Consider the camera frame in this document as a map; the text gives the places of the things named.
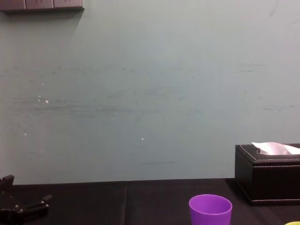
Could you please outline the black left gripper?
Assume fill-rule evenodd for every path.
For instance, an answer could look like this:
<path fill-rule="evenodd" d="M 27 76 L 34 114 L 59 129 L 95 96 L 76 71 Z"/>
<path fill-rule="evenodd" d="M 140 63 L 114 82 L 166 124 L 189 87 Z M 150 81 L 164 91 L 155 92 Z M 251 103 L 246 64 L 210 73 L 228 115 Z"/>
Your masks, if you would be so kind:
<path fill-rule="evenodd" d="M 48 194 L 42 199 L 21 205 L 14 199 L 13 175 L 4 176 L 0 179 L 0 224 L 23 225 L 26 217 L 46 216 L 49 211 L 49 202 L 53 198 Z"/>

